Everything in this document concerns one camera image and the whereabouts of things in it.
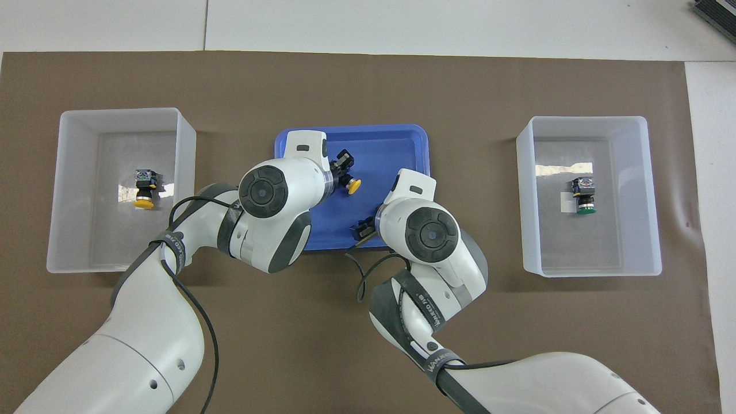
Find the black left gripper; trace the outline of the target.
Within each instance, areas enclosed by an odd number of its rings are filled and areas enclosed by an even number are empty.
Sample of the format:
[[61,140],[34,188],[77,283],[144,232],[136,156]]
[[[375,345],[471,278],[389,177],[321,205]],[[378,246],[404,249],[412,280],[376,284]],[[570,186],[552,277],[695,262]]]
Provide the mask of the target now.
[[336,159],[329,162],[329,170],[333,175],[333,184],[336,187],[344,187],[347,183],[344,178],[347,171],[353,166],[353,156],[347,149],[342,149]]

